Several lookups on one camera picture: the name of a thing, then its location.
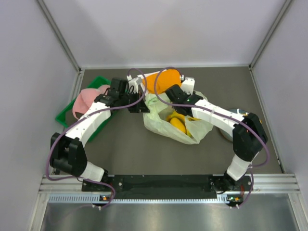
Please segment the green avocado print plastic bag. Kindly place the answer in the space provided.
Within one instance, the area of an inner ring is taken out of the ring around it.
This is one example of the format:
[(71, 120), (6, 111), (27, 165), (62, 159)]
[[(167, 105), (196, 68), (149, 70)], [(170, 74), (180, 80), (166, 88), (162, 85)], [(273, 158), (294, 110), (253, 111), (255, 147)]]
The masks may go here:
[[(213, 129), (213, 125), (209, 122), (198, 120), (196, 121), (197, 130), (193, 133), (193, 137), (190, 138), (187, 134), (181, 132), (166, 121), (167, 116), (175, 111), (171, 106), (161, 102), (154, 94), (146, 95), (145, 104), (150, 109), (150, 112), (143, 115), (144, 125), (149, 131), (156, 134), (191, 145), (199, 144)], [(179, 114), (178, 119), (185, 124), (185, 116)]]

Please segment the yellow mango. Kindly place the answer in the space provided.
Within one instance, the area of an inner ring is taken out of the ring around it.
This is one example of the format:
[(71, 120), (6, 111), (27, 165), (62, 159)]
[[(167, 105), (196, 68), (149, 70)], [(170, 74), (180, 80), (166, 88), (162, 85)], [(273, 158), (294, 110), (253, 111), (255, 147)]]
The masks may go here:
[(186, 126), (180, 119), (173, 117), (171, 118), (169, 123), (175, 128), (177, 128), (178, 130), (180, 130), (181, 132), (185, 134), (187, 133)]

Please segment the yellow banana bunch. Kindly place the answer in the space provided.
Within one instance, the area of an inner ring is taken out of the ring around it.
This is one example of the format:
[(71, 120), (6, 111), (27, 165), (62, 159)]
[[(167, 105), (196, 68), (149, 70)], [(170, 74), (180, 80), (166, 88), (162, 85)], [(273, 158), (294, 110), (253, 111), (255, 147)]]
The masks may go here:
[(186, 116), (185, 117), (185, 127), (186, 127), (186, 134), (192, 138), (193, 133), (197, 130), (196, 121), (199, 119)]
[(173, 118), (178, 118), (179, 114), (176, 111), (173, 111), (171, 114), (169, 114), (166, 118), (166, 121), (169, 122)]

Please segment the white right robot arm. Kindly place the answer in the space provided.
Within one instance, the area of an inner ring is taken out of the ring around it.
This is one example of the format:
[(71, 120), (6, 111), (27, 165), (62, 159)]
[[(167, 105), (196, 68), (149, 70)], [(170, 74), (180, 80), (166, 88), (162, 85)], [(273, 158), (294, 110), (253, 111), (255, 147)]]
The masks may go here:
[(217, 186), (219, 191), (237, 190), (247, 170), (254, 167), (252, 162), (260, 151), (266, 152), (264, 163), (269, 161), (268, 138), (256, 114), (242, 115), (225, 110), (196, 93), (185, 93), (179, 85), (168, 88), (166, 95), (169, 105), (178, 113), (206, 121), (231, 137), (234, 157)]

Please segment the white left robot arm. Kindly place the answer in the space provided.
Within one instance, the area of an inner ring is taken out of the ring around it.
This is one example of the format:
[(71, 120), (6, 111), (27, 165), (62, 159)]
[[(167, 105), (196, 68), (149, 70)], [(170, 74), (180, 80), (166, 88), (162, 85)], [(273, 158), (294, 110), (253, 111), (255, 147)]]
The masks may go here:
[(139, 91), (141, 84), (145, 83), (142, 77), (112, 79), (110, 87), (94, 99), (76, 123), (62, 134), (55, 133), (52, 136), (47, 166), (76, 178), (88, 179), (99, 191), (106, 190), (109, 186), (107, 170), (89, 162), (84, 147), (114, 111), (127, 108), (131, 113), (147, 112), (143, 101), (145, 93)]

